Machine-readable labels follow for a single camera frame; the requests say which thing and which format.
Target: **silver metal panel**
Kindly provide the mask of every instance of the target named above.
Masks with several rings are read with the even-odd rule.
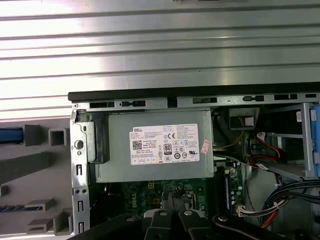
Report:
[[[110,160],[96,165],[98,183],[205,178],[214,174],[212,147],[200,154],[200,161],[131,165],[129,132],[133,127],[197,124],[199,149],[204,140],[212,142],[209,110],[146,112],[110,115]]]
[[[317,82],[319,16],[318,0],[0,1],[0,121],[68,116],[68,92]]]

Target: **black wire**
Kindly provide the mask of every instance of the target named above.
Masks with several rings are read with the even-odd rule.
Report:
[[[248,196],[248,199],[249,199],[249,203],[250,203],[250,205],[251,205],[251,208],[252,208],[252,210],[253,210],[254,212],[256,212],[255,207],[254,207],[254,205],[252,204],[252,201],[251,201],[251,198],[250,198],[249,188],[248,188],[248,180],[245,180],[244,185],[245,185],[245,188],[246,188],[246,193],[247,193],[247,196]]]
[[[303,182],[291,182],[285,184],[281,187],[278,187],[276,190],[272,192],[272,194],[265,201],[262,210],[269,209],[273,202],[277,202],[278,200],[290,200],[293,198],[300,198],[306,200],[310,203],[320,204],[319,196],[312,196],[305,194],[309,188],[320,187],[320,180],[305,180]],[[302,193],[297,192],[289,192],[292,190],[303,189]],[[269,218],[270,215],[265,215],[260,218],[260,222],[264,223],[266,219]]]

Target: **qr code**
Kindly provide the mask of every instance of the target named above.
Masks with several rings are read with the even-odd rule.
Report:
[[[132,141],[133,150],[141,150],[142,149],[142,141]]]

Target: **white connector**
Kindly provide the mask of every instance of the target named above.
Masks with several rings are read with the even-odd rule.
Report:
[[[237,204],[236,205],[236,215],[239,217],[239,218],[242,218],[242,217],[245,217],[246,215],[244,215],[243,213],[241,213],[241,210],[245,210],[246,207],[242,204]]]

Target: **power supply label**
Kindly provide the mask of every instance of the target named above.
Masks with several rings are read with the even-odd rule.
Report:
[[[129,137],[132,165],[200,160],[197,124],[139,126]]]

